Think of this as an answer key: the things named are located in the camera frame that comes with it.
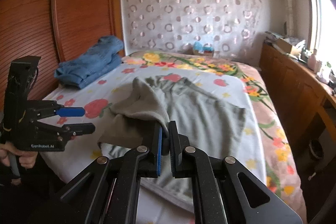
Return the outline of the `floral pink blanket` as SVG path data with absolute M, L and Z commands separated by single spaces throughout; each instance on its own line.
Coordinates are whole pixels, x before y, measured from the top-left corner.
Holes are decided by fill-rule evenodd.
M 298 213 L 303 222 L 307 221 L 301 180 L 288 138 L 256 68 L 226 59 L 154 51 L 132 53 L 124 57 L 123 62 L 142 68 L 157 66 L 164 71 L 170 68 L 193 70 L 196 86 L 232 104 L 239 96 L 246 99 L 254 124 L 245 126 L 243 139 L 258 137 L 264 154 L 260 160 L 244 155 L 240 162 L 252 173 L 256 173 L 262 165 L 265 170 L 263 181 L 269 190 Z

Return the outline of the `grey-green pants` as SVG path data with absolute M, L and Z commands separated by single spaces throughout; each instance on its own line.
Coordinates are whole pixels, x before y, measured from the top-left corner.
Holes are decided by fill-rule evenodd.
M 127 98 L 110 107 L 112 123 L 99 143 L 133 148 L 149 136 L 150 122 L 158 122 L 167 139 L 168 124 L 175 121 L 192 145 L 210 154 L 228 155 L 239 148 L 246 109 L 217 98 L 186 77 L 176 82 L 163 76 L 136 77 L 131 87 Z

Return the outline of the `window with bright light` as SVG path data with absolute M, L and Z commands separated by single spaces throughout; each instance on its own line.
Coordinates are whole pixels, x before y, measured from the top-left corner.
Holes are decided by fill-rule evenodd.
M 335 71 L 335 7 L 331 0 L 310 0 L 310 50 Z

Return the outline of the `pink bottle on sideboard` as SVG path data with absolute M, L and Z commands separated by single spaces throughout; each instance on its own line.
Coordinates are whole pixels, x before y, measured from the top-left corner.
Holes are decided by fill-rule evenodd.
M 317 61 L 317 49 L 315 48 L 313 50 L 313 53 L 309 56 L 309 58 L 307 60 L 307 66 L 312 71 L 315 71 L 317 63 L 318 63 L 318 61 Z

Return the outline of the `blue tissue box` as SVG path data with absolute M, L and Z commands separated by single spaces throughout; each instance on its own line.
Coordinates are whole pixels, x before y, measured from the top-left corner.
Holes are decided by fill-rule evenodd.
M 195 42 L 193 45 L 193 54 L 199 56 L 211 56 L 214 55 L 214 47 L 209 44 L 202 44 L 200 42 Z

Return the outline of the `folded blue jeans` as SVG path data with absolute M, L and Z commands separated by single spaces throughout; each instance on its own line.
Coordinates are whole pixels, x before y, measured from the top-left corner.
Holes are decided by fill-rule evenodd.
M 83 89 L 121 64 L 123 42 L 115 36 L 103 36 L 78 58 L 64 61 L 54 77 L 63 85 Z

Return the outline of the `sheer circle-pattern curtain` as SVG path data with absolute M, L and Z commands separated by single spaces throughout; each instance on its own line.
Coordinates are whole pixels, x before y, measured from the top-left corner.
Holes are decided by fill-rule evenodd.
M 126 47 L 187 53 L 200 42 L 219 56 L 246 59 L 262 5 L 262 0 L 124 0 Z

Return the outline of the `cardboard box on sideboard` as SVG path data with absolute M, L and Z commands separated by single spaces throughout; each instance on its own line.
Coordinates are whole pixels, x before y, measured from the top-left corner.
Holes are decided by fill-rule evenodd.
M 295 45 L 282 38 L 278 38 L 276 40 L 276 46 L 278 46 L 283 52 L 291 55 L 298 55 L 301 52 Z

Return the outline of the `long wooden sideboard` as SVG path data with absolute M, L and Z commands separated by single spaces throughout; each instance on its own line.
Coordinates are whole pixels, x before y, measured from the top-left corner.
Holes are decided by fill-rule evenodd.
M 335 96 L 307 67 L 262 45 L 259 67 L 270 98 L 294 153 L 324 131 L 335 144 Z

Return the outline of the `white strawberry print bedsheet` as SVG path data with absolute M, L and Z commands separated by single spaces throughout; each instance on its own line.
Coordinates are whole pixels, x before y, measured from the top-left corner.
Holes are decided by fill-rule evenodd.
M 95 125 L 63 152 L 44 152 L 42 158 L 64 182 L 69 182 L 99 156 L 111 159 L 137 147 L 158 122 L 164 129 L 175 121 L 180 134 L 209 156 L 231 155 L 261 181 L 266 167 L 256 115 L 246 85 L 233 76 L 178 68 L 121 64 L 82 90 L 57 88 L 49 95 L 65 106 L 83 107 L 79 118 L 48 118 Z

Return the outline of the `wooden louvered wardrobe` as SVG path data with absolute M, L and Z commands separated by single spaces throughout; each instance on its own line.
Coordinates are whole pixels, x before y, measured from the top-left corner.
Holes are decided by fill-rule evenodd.
M 1 90 L 11 62 L 33 55 L 41 60 L 29 97 L 45 97 L 56 88 L 59 63 L 107 35 L 123 37 L 121 0 L 1 0 Z

